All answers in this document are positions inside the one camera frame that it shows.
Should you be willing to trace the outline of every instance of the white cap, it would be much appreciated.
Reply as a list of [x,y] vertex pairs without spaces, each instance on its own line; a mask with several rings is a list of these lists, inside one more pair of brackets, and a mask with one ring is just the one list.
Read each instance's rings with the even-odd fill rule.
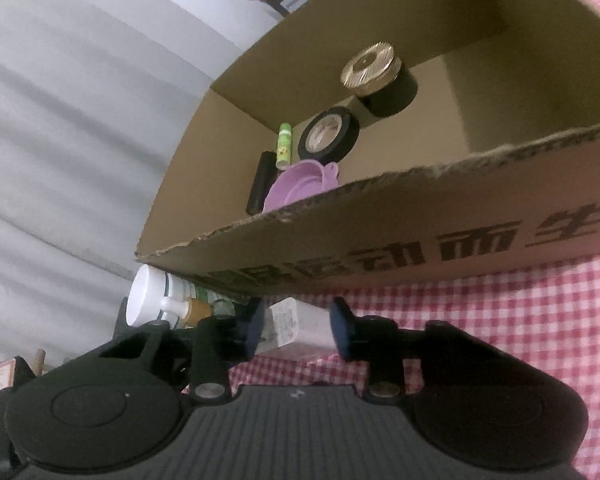
[[178,317],[187,317],[187,314],[189,313],[189,302],[165,297],[160,300],[160,308],[165,312],[171,312]]
[[126,302],[126,324],[141,326],[158,319],[167,283],[167,273],[143,265],[138,269]]

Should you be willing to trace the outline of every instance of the screw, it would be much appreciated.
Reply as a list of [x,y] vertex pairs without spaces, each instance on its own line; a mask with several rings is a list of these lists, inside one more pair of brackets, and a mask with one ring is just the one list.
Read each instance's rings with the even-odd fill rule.
[[224,394],[224,386],[218,383],[202,383],[196,386],[193,393],[201,399],[217,399]]
[[380,381],[379,383],[372,384],[369,386],[369,393],[375,397],[382,397],[383,399],[389,399],[400,395],[401,387],[397,384],[387,383]]

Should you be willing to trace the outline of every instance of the box flap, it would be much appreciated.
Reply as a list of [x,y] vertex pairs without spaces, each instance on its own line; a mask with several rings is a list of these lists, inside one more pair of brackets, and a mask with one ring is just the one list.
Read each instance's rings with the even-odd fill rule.
[[600,125],[353,182],[140,259],[261,294],[342,285],[352,273],[359,286],[443,279],[598,251]]

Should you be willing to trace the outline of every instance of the tin lid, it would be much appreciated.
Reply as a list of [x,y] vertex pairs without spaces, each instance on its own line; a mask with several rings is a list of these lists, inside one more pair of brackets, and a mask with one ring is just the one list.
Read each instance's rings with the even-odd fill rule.
[[340,81],[347,90],[364,97],[387,86],[397,77],[401,67],[402,60],[395,55],[393,45],[376,43],[347,63]]
[[325,150],[340,133],[342,117],[338,114],[328,114],[321,118],[311,128],[306,138],[305,148],[309,153]]
[[160,318],[160,300],[164,297],[167,274],[144,264],[136,272],[126,302],[126,324],[141,326]]

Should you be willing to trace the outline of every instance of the ribbed black surface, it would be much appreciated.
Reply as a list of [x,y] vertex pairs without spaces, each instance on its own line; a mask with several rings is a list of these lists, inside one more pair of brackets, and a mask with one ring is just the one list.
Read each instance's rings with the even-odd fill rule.
[[568,465],[494,473],[423,440],[398,408],[350,386],[247,386],[230,404],[193,413],[151,459],[115,473],[69,476],[30,467],[18,480],[584,480]]

